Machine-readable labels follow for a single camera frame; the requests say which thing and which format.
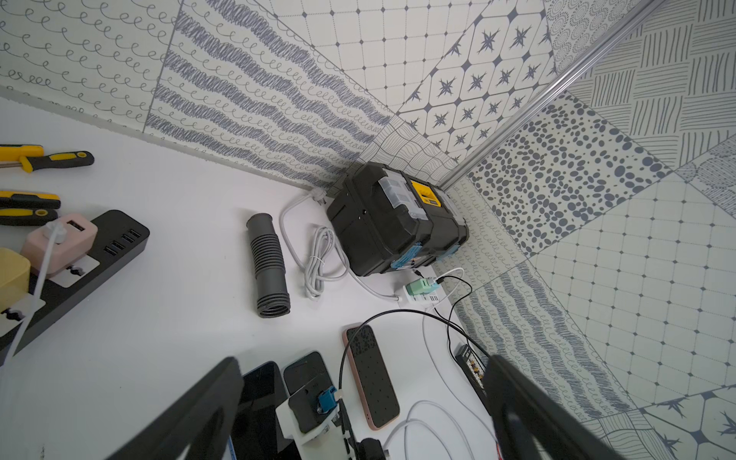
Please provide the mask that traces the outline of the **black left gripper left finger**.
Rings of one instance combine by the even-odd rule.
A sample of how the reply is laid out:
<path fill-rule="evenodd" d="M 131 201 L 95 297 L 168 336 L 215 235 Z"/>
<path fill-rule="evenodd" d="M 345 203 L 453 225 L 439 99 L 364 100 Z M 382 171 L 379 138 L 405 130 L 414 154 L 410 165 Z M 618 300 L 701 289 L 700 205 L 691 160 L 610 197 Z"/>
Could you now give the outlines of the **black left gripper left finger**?
<path fill-rule="evenodd" d="M 218 363 L 112 459 L 222 459 L 243 389 L 238 361 Z"/>

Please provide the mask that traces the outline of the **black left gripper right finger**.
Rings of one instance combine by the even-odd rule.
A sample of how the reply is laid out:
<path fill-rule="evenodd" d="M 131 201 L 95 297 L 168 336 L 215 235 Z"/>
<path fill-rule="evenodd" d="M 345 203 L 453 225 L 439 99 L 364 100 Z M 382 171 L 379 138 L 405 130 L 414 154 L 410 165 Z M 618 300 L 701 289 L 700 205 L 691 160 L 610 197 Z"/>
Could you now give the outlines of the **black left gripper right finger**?
<path fill-rule="evenodd" d="M 484 374 L 487 407 L 503 459 L 619 459 L 503 356 L 490 356 Z"/>

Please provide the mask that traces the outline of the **blue black phone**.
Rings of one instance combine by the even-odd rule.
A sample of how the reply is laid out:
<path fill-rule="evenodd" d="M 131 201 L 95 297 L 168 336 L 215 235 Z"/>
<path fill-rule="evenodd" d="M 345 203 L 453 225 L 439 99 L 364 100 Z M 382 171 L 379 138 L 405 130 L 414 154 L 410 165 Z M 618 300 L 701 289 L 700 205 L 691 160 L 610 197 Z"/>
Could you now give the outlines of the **blue black phone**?
<path fill-rule="evenodd" d="M 226 459 L 299 459 L 286 439 L 276 408 L 287 400 L 278 365 L 269 361 L 245 374 Z"/>

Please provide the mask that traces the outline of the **green case phone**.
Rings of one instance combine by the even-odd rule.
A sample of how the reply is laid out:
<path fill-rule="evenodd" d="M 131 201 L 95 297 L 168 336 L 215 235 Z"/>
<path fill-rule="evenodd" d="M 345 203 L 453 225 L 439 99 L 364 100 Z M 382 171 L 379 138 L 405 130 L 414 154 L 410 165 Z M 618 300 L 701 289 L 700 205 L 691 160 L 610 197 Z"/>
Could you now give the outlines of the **green case phone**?
<path fill-rule="evenodd" d="M 321 391 L 333 384 L 328 368 L 317 351 L 309 352 L 288 365 L 283 371 L 283 379 L 291 396 L 314 379 L 326 381 L 326 384 L 320 385 Z"/>

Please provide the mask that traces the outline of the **pink case phone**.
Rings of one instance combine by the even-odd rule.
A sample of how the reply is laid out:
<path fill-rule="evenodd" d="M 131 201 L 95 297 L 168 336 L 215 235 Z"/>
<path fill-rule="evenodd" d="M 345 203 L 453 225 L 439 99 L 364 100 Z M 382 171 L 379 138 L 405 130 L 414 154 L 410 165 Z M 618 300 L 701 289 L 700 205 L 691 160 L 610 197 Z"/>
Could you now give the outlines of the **pink case phone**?
<path fill-rule="evenodd" d="M 343 342 L 349 347 L 347 357 L 368 426 L 383 429 L 400 416 L 401 406 L 377 337 L 370 326 L 354 326 L 343 332 Z"/>

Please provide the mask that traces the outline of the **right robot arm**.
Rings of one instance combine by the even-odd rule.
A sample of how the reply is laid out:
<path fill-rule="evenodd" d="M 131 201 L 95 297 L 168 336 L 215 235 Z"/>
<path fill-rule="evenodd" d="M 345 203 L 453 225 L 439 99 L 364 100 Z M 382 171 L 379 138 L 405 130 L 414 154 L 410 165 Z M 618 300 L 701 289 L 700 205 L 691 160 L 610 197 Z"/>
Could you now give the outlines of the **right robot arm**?
<path fill-rule="evenodd" d="M 344 402 L 338 402 L 338 419 L 342 438 L 349 459 L 356 460 L 388 460 L 389 451 L 375 438 L 358 440 L 353 431 L 347 408 Z"/>

